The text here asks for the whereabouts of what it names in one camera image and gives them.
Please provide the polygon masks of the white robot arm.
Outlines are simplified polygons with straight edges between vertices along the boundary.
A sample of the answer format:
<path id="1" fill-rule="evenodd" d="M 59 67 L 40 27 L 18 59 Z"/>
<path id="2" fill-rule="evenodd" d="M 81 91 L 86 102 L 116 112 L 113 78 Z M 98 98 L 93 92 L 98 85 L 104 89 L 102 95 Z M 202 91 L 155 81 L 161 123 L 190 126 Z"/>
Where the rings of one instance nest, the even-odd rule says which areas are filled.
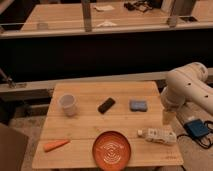
<path id="1" fill-rule="evenodd" d="M 166 86 L 160 95 L 164 125 L 173 120 L 186 101 L 194 102 L 213 115 L 213 88 L 205 83 L 207 78 L 208 69 L 200 62 L 189 63 L 166 74 Z"/>

